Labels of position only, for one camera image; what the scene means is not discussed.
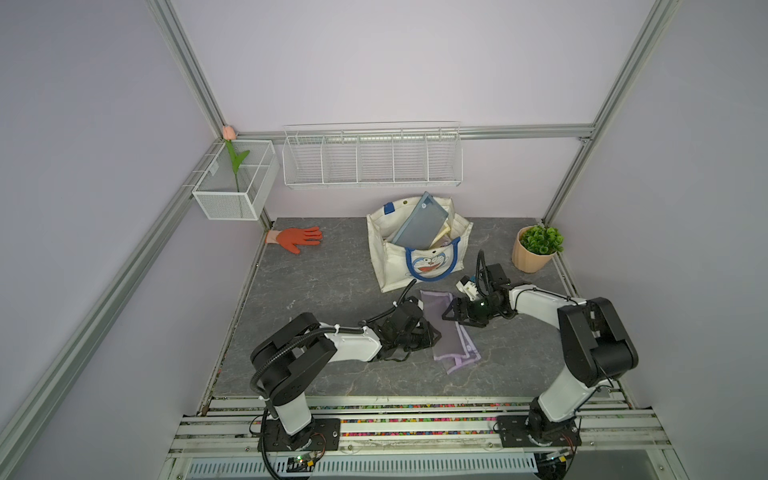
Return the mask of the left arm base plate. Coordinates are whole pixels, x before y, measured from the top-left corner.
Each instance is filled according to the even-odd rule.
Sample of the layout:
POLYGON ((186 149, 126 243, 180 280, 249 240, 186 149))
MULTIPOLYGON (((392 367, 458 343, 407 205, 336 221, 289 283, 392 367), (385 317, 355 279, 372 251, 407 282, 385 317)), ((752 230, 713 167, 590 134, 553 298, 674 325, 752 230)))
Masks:
POLYGON ((268 419, 262 428, 259 450, 268 452, 337 451, 341 440, 341 421, 331 417, 313 417, 298 433, 289 435, 279 420, 268 419))

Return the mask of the purple mesh pouch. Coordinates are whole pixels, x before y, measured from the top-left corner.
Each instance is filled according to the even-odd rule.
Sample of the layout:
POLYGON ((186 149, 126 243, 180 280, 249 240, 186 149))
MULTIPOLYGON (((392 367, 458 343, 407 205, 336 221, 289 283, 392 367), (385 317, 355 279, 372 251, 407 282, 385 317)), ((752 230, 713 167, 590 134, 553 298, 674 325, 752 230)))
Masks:
POLYGON ((434 360, 443 366, 448 375, 478 363, 481 355, 465 327, 442 318, 454 296, 449 292, 424 290, 420 296, 425 320, 440 334, 440 339, 432 347, 434 360))

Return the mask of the yellow mesh pouch bottom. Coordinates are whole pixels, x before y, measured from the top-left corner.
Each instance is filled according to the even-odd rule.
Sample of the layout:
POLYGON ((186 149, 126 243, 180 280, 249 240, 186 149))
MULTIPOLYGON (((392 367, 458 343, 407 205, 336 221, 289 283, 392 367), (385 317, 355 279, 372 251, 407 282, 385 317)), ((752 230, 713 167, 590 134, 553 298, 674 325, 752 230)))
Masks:
POLYGON ((445 247, 449 245, 451 241, 451 225, 449 222, 445 222, 433 240, 431 248, 445 247))

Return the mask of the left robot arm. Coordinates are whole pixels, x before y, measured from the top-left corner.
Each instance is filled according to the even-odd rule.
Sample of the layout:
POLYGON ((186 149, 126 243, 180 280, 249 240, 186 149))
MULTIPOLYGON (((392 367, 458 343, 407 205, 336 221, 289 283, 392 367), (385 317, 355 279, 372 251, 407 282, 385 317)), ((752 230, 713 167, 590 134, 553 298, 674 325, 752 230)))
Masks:
POLYGON ((356 326, 327 324, 305 312, 281 327, 250 354, 250 388, 266 404, 280 431, 294 439, 312 433, 306 390, 330 363, 392 361, 437 345, 442 334, 426 319, 410 281, 393 305, 356 326))

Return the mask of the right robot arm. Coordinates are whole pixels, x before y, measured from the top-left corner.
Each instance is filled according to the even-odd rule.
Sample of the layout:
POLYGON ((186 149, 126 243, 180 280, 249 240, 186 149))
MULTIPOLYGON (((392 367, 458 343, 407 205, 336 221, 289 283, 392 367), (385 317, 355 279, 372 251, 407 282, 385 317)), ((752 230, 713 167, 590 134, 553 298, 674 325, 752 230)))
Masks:
POLYGON ((442 318, 484 328, 498 317, 533 317, 555 327, 565 367, 551 386, 534 398, 525 427, 543 445, 575 428, 577 411, 602 385, 610 385, 636 368, 639 355, 612 302, 557 294, 531 283, 514 284, 499 264, 489 265, 483 252, 475 277, 464 277, 463 295, 451 301, 442 318))

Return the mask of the blue mesh pouch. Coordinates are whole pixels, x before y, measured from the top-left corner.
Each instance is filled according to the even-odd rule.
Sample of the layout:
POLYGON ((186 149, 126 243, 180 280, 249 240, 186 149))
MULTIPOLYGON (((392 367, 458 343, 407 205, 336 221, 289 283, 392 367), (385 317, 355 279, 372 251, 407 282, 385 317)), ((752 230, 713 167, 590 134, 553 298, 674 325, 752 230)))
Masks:
POLYGON ((449 212, 429 192, 425 192, 388 241, 403 248, 425 250, 438 237, 448 217, 449 212))

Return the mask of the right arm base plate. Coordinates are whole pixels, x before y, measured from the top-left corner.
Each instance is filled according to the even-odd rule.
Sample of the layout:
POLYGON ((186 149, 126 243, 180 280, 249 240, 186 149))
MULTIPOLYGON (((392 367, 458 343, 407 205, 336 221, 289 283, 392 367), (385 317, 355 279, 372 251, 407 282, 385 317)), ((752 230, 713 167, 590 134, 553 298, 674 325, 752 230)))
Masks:
POLYGON ((504 448, 575 448, 582 444, 574 419, 551 422, 536 412, 526 415, 500 415, 492 430, 499 435, 504 448))

